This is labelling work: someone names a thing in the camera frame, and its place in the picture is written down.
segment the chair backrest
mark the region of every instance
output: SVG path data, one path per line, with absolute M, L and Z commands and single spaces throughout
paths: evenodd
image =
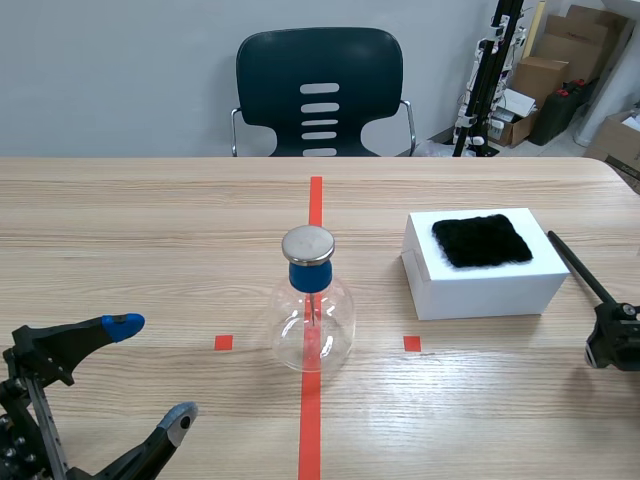
M 264 32 L 240 46 L 236 76 L 244 121 L 276 132 L 273 156 L 310 149 L 375 156 L 362 145 L 362 128 L 398 111 L 402 52 L 391 34 L 374 28 Z

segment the black container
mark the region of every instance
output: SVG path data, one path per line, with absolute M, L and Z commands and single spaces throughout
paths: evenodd
M 564 132 L 583 103 L 583 89 L 584 81 L 574 80 L 549 95 L 529 135 L 529 141 L 535 145 L 546 145 Z

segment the round bottom flask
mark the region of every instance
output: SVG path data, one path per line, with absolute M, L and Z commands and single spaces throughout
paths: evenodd
M 333 275 L 333 235 L 304 225 L 282 239 L 289 276 L 273 291 L 268 307 L 271 345 L 287 366 L 304 372 L 339 368 L 355 335 L 351 293 Z

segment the black foam pad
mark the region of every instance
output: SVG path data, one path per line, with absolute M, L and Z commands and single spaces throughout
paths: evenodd
M 526 242 L 504 215 L 441 220 L 433 224 L 432 230 L 456 268 L 495 267 L 533 258 Z

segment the wood grain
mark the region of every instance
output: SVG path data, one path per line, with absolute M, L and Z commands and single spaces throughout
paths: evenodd
M 581 282 L 540 317 L 419 322 L 399 260 L 409 212 L 529 207 L 640 303 L 640 197 L 584 158 L 0 159 L 2 347 L 23 324 L 147 318 L 50 387 L 72 464 L 98 471 L 194 400 L 161 478 L 297 477 L 300 375 L 261 316 L 312 175 L 358 309 L 354 351 L 323 379 L 325 479 L 637 479 L 640 376 L 585 365 Z M 213 350 L 223 334 L 233 351 Z

